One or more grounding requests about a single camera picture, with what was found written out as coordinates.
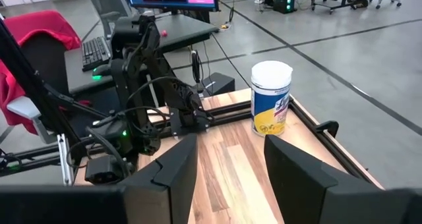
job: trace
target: red jacket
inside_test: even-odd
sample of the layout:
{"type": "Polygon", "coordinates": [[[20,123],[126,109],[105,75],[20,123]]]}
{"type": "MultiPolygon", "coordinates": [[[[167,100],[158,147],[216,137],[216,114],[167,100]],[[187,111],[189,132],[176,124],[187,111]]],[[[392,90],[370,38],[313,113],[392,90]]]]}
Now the red jacket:
{"type": "MultiPolygon", "coordinates": [[[[68,49],[80,48],[80,39],[72,26],[57,11],[41,11],[8,17],[5,24],[19,45],[40,32],[48,33],[61,41],[68,49]]],[[[28,132],[36,134],[32,121],[25,119],[7,109],[12,100],[24,96],[24,90],[17,84],[14,76],[0,61],[0,109],[9,125],[23,124],[28,132]]]]}

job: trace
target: black floor line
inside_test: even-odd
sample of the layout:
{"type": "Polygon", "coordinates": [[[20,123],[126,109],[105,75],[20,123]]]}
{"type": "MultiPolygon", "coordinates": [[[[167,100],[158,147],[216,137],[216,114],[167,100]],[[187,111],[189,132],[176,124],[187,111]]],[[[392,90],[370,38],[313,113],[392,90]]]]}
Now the black floor line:
{"type": "Polygon", "coordinates": [[[228,1],[228,2],[224,2],[225,4],[230,4],[230,3],[238,3],[238,2],[242,2],[242,1],[248,1],[248,0],[231,0],[231,1],[228,1]]]}
{"type": "MultiPolygon", "coordinates": [[[[372,31],[375,31],[375,30],[382,30],[382,29],[385,29],[385,28],[393,27],[393,26],[399,26],[399,25],[409,24],[409,23],[412,23],[412,22],[419,22],[419,21],[422,21],[422,18],[416,19],[416,20],[407,20],[405,22],[389,24],[389,25],[386,25],[386,26],[379,26],[379,27],[375,27],[375,28],[371,28],[371,29],[367,29],[367,30],[360,30],[360,31],[357,31],[357,32],[351,32],[351,33],[341,34],[341,35],[337,35],[337,36],[330,36],[330,37],[321,38],[321,39],[317,39],[317,40],[311,40],[311,41],[302,42],[302,43],[293,43],[293,44],[290,45],[290,47],[297,47],[297,46],[301,46],[301,45],[307,45],[307,44],[310,44],[310,43],[322,42],[322,41],[326,41],[326,40],[333,40],[333,39],[342,38],[342,37],[346,37],[346,36],[353,36],[353,35],[356,35],[356,34],[372,32],[372,31]]],[[[230,56],[229,59],[236,59],[236,58],[245,57],[245,56],[248,56],[248,55],[256,55],[256,54],[259,54],[259,53],[266,53],[266,52],[275,51],[275,50],[279,50],[279,49],[285,49],[285,48],[288,48],[288,47],[289,46],[281,46],[281,47],[279,46],[279,47],[273,47],[271,49],[254,51],[252,53],[242,53],[242,54],[239,54],[239,55],[230,56]]],[[[224,61],[226,59],[227,58],[225,58],[225,57],[222,57],[222,58],[219,58],[219,59],[213,59],[213,60],[210,60],[209,63],[216,63],[216,62],[224,61]]],[[[189,68],[191,66],[192,65],[179,66],[179,67],[173,68],[173,70],[185,69],[185,68],[189,68]]]]}
{"type": "Polygon", "coordinates": [[[291,44],[291,46],[297,47],[297,46],[300,46],[300,45],[307,45],[307,44],[310,44],[310,43],[316,43],[316,42],[321,42],[321,41],[325,41],[325,40],[332,40],[332,39],[346,37],[346,36],[353,36],[353,35],[356,35],[356,34],[372,32],[372,31],[375,31],[375,30],[382,30],[382,29],[385,29],[385,28],[393,27],[393,26],[399,26],[399,25],[409,24],[409,23],[419,22],[419,21],[422,21],[422,18],[416,19],[416,20],[407,20],[407,21],[404,21],[404,22],[389,24],[389,25],[386,25],[386,26],[379,26],[379,27],[368,29],[368,30],[360,30],[360,31],[357,31],[357,32],[341,34],[341,35],[338,35],[338,36],[330,36],[330,37],[327,37],[327,38],[322,38],[322,39],[318,39],[318,40],[311,40],[311,41],[308,41],[308,42],[294,43],[294,44],[291,44]]]}
{"type": "MultiPolygon", "coordinates": [[[[224,6],[226,6],[227,8],[230,8],[225,3],[222,3],[222,4],[224,6]]],[[[263,32],[265,32],[269,36],[273,37],[275,40],[277,40],[280,43],[286,45],[288,48],[290,48],[291,50],[293,50],[295,53],[297,53],[298,55],[302,56],[304,59],[308,60],[308,62],[312,63],[314,66],[318,67],[320,70],[324,71],[326,74],[328,74],[331,77],[335,78],[338,82],[340,82],[344,86],[348,87],[350,90],[352,90],[353,92],[355,92],[357,95],[361,96],[363,99],[367,100],[369,103],[372,103],[374,106],[378,107],[383,112],[385,112],[386,114],[390,115],[392,118],[396,119],[398,122],[402,123],[404,126],[408,127],[412,131],[414,131],[417,134],[419,134],[419,135],[422,136],[422,128],[420,126],[417,126],[415,123],[413,123],[410,120],[408,120],[407,118],[401,116],[399,113],[397,113],[394,110],[392,110],[391,108],[385,106],[383,103],[379,102],[375,98],[373,98],[371,96],[368,96],[365,92],[363,92],[360,89],[356,88],[352,83],[348,82],[347,80],[345,80],[344,78],[342,78],[341,76],[339,76],[335,72],[331,71],[330,69],[324,67],[322,64],[316,62],[310,56],[304,54],[303,52],[301,52],[300,50],[298,50],[297,48],[295,48],[291,44],[287,43],[285,40],[283,40],[280,37],[276,36],[275,34],[271,33],[269,30],[267,30],[266,28],[262,27],[261,25],[259,25],[255,21],[251,20],[247,16],[243,15],[239,11],[237,11],[237,10],[234,10],[234,11],[239,16],[243,17],[245,20],[249,21],[250,23],[252,23],[256,27],[260,28],[263,32]]]]}
{"type": "Polygon", "coordinates": [[[12,132],[14,126],[8,126],[6,130],[0,135],[0,144],[6,139],[6,137],[12,132]]]}
{"type": "Polygon", "coordinates": [[[82,37],[81,41],[84,42],[86,40],[86,38],[91,34],[91,32],[94,30],[94,28],[98,25],[98,23],[100,23],[100,20],[98,20],[92,27],[91,29],[88,31],[88,33],[85,34],[84,37],[82,37]]]}

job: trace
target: blue and yellow label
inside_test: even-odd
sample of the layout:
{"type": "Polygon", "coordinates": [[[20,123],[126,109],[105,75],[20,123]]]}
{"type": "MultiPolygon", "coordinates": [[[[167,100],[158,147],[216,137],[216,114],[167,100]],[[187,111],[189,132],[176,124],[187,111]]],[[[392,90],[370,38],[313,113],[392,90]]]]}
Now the blue and yellow label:
{"type": "Polygon", "coordinates": [[[261,135],[281,134],[286,123],[290,85],[279,90],[252,86],[253,130],[261,135]]]}

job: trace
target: wooden table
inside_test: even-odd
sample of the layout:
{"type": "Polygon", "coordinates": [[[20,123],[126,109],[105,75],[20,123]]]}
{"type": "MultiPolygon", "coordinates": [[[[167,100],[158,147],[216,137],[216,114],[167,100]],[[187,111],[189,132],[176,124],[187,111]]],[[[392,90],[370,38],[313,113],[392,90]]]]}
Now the wooden table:
{"type": "MultiPolygon", "coordinates": [[[[217,108],[250,98],[250,89],[245,89],[206,98],[203,106],[205,109],[217,108]]],[[[291,110],[287,112],[286,130],[280,137],[346,171],[291,110]]],[[[176,143],[174,138],[163,139],[162,147],[154,156],[139,157],[140,168],[176,143]]],[[[335,143],[373,183],[382,188],[337,141],[335,143]]],[[[198,155],[198,175],[189,223],[284,223],[266,171],[264,138],[252,131],[250,119],[217,126],[199,134],[198,155]]],[[[85,170],[81,169],[75,184],[89,184],[84,181],[84,174],[85,170]]]]}

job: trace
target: keyboard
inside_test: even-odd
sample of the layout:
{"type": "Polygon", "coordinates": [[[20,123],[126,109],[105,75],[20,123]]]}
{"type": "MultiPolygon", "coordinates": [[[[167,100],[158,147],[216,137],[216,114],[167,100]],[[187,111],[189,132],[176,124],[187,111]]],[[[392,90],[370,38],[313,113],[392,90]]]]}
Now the keyboard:
{"type": "Polygon", "coordinates": [[[82,71],[86,72],[108,64],[110,57],[110,50],[104,37],[85,42],[82,45],[82,71]]]}

